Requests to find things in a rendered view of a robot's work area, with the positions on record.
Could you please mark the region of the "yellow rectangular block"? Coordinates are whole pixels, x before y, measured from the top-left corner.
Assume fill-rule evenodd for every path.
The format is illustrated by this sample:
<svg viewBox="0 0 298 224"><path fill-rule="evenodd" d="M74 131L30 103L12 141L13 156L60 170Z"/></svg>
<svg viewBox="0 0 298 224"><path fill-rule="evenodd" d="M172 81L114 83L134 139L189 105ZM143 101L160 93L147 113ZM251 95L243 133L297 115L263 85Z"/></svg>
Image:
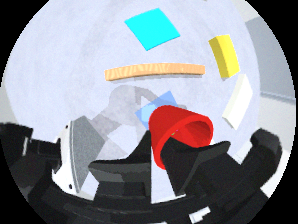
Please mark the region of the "yellow rectangular block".
<svg viewBox="0 0 298 224"><path fill-rule="evenodd" d="M235 75L239 71L238 60L229 35L216 36L208 41L210 48L213 49L214 57L216 57L217 67L220 69L222 79L223 77Z"/></svg>

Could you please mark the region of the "tan wooden bar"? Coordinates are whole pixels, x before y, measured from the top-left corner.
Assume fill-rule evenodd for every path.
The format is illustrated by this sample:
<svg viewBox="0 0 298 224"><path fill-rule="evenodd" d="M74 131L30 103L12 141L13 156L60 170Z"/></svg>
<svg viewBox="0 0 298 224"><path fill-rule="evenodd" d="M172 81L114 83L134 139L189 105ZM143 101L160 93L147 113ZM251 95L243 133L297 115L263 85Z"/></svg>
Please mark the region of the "tan wooden bar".
<svg viewBox="0 0 298 224"><path fill-rule="evenodd" d="M140 76L158 75L205 75L205 65L181 63L149 63L125 65L125 67L105 69L105 80L133 79Z"/></svg>

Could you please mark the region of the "red cup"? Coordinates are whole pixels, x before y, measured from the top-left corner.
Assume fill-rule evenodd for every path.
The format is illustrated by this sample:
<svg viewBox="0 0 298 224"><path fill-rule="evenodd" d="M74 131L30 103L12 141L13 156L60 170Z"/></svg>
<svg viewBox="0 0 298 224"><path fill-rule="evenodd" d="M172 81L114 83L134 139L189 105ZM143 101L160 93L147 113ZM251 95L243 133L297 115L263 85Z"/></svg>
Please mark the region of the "red cup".
<svg viewBox="0 0 298 224"><path fill-rule="evenodd" d="M162 147L170 136L192 148L208 147L213 139L213 123L209 116L173 105L158 107L150 116L149 129L152 131L153 159L161 169L165 169L161 160Z"/></svg>

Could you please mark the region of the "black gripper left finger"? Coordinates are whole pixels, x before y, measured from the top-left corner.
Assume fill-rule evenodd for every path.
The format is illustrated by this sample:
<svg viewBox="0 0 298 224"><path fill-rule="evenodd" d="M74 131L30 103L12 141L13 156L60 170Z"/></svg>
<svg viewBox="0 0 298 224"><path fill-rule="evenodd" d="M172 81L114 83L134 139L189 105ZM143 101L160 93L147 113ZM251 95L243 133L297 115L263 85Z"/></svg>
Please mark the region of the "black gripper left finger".
<svg viewBox="0 0 298 224"><path fill-rule="evenodd" d="M145 184L146 196L152 196L152 131L146 129L140 144L133 149L128 157L116 160L94 160L88 165L94 179L101 181L117 181L117 183Z"/></svg>

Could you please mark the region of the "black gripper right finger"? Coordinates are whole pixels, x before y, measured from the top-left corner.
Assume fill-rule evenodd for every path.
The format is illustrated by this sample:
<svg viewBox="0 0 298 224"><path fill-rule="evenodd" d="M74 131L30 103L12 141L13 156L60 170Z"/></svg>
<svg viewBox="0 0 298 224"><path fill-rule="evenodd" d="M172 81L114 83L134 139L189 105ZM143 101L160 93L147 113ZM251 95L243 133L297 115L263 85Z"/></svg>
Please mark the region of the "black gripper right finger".
<svg viewBox="0 0 298 224"><path fill-rule="evenodd" d="M170 136L162 147L161 160L176 197L184 196L185 186L189 184L198 165L222 155L223 152L229 151L230 147L230 141L223 140L222 143L220 141L208 147L192 148Z"/></svg>

